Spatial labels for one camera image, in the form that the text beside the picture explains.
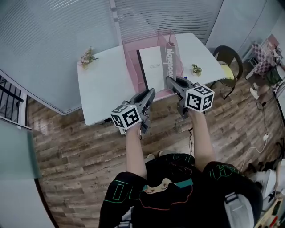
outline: succulent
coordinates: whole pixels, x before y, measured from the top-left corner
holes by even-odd
[[[195,64],[191,65],[193,67],[193,73],[197,74],[197,76],[199,77],[202,73],[202,68],[198,67]]]
[[[92,51],[93,51],[93,48],[92,47],[89,47],[85,53],[83,54],[83,56],[81,56],[80,58],[80,63],[82,65],[82,67],[84,69],[87,69],[87,65],[91,62],[93,62],[93,60],[96,60],[97,58],[93,57],[92,55]]]

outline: pink acrylic holder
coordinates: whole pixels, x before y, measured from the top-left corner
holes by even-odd
[[[127,69],[130,74],[130,78],[132,80],[134,89],[136,93],[142,92],[146,89],[143,74],[141,71],[141,67],[138,61],[137,50],[150,48],[150,47],[167,47],[167,46],[175,46],[175,54],[176,54],[176,76],[181,77],[183,73],[183,65],[180,60],[179,49],[177,45],[177,40],[173,31],[165,33],[162,35],[160,32],[157,32],[157,35],[154,37],[124,43],[122,41],[122,45],[124,48],[124,54],[126,58]],[[165,97],[169,97],[173,94],[171,90],[161,90],[156,91],[155,100],[160,100]]]

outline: person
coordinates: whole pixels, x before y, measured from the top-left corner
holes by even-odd
[[[281,61],[277,61],[277,65],[279,65],[285,71],[285,65]],[[250,93],[252,96],[257,100],[260,96],[263,96],[267,93],[268,90],[271,88],[271,84],[268,82],[263,86],[258,86],[255,82],[253,83],[253,88],[249,88]]]
[[[203,113],[188,111],[194,157],[160,153],[144,162],[140,125],[126,133],[126,172],[111,182],[100,228],[253,227],[262,210],[258,186],[233,165],[215,159]]]

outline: graphic print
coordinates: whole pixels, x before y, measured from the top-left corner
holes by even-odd
[[[150,187],[148,185],[145,185],[143,187],[142,191],[144,191],[147,194],[154,194],[154,193],[162,192],[162,191],[165,191],[168,188],[168,185],[170,183],[173,183],[173,182],[171,180],[169,180],[168,178],[164,178],[159,186]],[[180,181],[178,183],[173,183],[173,184],[178,186],[179,188],[183,188],[183,187],[187,187],[187,186],[193,185],[193,181],[190,178],[188,180]]]
[[[119,107],[115,108],[112,112],[121,113],[121,112],[124,111],[127,107],[128,107],[128,105],[120,105]]]
[[[123,115],[124,121],[126,123],[126,126],[129,127],[133,125],[134,123],[139,121],[138,113],[135,108],[131,109],[130,111],[124,113]]]
[[[188,99],[187,99],[187,106],[194,108],[196,110],[200,110],[201,107],[201,97],[198,97],[193,94],[188,94]]]
[[[113,119],[113,122],[116,126],[118,127],[124,127],[122,121],[121,121],[121,118],[119,116],[115,116],[115,115],[111,115],[112,119]]]
[[[196,90],[197,92],[199,92],[202,95],[206,95],[206,94],[209,94],[211,92],[209,89],[207,89],[204,86],[196,87],[196,88],[194,88],[194,90]]]
[[[213,94],[205,97],[204,104],[203,104],[203,110],[211,106],[212,100],[213,100]]]
[[[231,167],[228,165],[216,165],[215,168],[213,168],[210,171],[210,177],[219,180],[221,177],[229,177],[233,173],[240,173],[235,167]]]

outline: yellow cushion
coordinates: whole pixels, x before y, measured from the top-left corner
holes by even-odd
[[[227,79],[231,79],[231,80],[235,79],[235,77],[233,76],[232,71],[228,65],[220,65],[220,66],[224,70]]]

